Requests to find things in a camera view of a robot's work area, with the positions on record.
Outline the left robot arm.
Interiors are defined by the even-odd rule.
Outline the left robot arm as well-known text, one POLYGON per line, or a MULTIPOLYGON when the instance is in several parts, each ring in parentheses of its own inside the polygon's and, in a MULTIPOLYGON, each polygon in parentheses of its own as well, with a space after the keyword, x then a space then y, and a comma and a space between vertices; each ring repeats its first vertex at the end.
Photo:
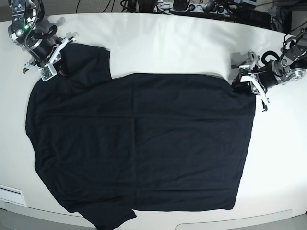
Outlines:
POLYGON ((233 91, 260 96, 263 111, 267 111, 269 88, 297 81, 307 74, 307 29, 301 27, 298 35, 285 38, 281 55, 267 51, 260 57, 248 52, 246 61, 237 68, 233 91))

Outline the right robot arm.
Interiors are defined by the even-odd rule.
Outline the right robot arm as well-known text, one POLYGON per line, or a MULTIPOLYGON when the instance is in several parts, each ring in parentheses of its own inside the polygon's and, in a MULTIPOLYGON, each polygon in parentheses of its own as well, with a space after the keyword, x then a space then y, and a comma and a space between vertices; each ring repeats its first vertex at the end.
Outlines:
POLYGON ((10 0, 8 4, 12 11, 12 24, 8 27, 9 38, 32 56, 24 65, 23 73, 34 69, 43 81, 57 75, 66 76, 61 51, 75 41, 75 38, 57 37, 58 27, 55 24, 48 30, 39 27, 45 16, 41 0, 37 3, 33 0, 10 0))

